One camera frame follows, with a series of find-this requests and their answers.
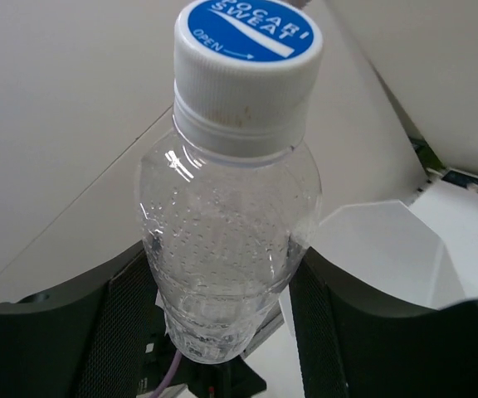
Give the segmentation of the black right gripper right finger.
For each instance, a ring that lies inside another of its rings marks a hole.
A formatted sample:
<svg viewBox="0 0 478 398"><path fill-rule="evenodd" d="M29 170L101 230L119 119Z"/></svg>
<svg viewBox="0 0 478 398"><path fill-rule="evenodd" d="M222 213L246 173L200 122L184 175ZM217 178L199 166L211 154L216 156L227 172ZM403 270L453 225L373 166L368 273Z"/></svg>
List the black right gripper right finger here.
<svg viewBox="0 0 478 398"><path fill-rule="evenodd" d="M478 299L386 294L308 250L290 282L308 397L478 397Z"/></svg>

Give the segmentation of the clear bottle white blue cap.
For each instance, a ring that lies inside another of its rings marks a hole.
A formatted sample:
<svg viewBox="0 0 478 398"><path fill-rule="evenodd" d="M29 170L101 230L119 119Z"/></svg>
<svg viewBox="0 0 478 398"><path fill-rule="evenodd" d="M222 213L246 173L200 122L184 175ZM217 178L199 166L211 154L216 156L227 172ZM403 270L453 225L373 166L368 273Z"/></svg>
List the clear bottle white blue cap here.
<svg viewBox="0 0 478 398"><path fill-rule="evenodd" d="M174 24L171 129L142 157L142 241L187 358L241 354L319 226L304 141L323 37L284 1L195 1Z"/></svg>

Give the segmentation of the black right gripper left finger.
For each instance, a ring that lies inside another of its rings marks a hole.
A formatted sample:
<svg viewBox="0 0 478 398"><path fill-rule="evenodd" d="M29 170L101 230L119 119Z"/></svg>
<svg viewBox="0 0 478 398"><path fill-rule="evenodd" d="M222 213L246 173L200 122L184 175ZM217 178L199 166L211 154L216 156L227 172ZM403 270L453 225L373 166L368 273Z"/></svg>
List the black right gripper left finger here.
<svg viewBox="0 0 478 398"><path fill-rule="evenodd" d="M0 397L134 397L156 288L144 250L0 303Z"/></svg>

